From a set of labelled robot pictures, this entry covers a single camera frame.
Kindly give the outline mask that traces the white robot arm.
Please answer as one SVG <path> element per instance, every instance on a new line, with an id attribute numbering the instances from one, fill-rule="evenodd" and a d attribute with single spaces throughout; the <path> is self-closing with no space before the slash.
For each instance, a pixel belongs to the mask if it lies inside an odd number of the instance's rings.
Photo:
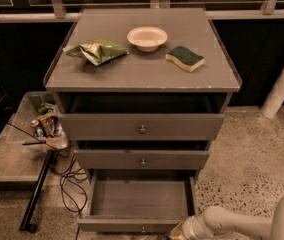
<path id="1" fill-rule="evenodd" d="M 236 214 L 220 206 L 210 206 L 202 214 L 178 223 L 170 232 L 169 239 L 227 239 L 233 233 L 252 240 L 284 240 L 284 196 L 272 218 Z"/>

